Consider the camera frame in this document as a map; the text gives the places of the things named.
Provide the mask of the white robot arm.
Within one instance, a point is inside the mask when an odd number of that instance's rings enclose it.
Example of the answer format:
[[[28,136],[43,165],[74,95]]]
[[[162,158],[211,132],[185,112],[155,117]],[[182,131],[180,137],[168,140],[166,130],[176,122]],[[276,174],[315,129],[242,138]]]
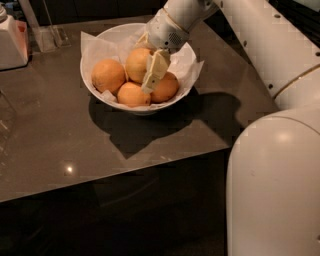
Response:
[[[154,90],[171,54],[219,8],[258,75],[260,111],[231,150],[226,177],[228,256],[320,256],[319,48],[268,0],[167,0],[139,44],[154,50]]]

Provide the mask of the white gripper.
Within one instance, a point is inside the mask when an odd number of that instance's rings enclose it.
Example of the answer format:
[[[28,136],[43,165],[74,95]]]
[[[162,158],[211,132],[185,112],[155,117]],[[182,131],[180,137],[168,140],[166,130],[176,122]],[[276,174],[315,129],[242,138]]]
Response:
[[[142,91],[151,93],[166,74],[170,64],[170,54],[178,52],[188,41],[189,33],[183,30],[162,8],[147,23],[146,32],[137,40],[135,48],[149,49],[149,43],[156,49],[147,58],[146,74]]]

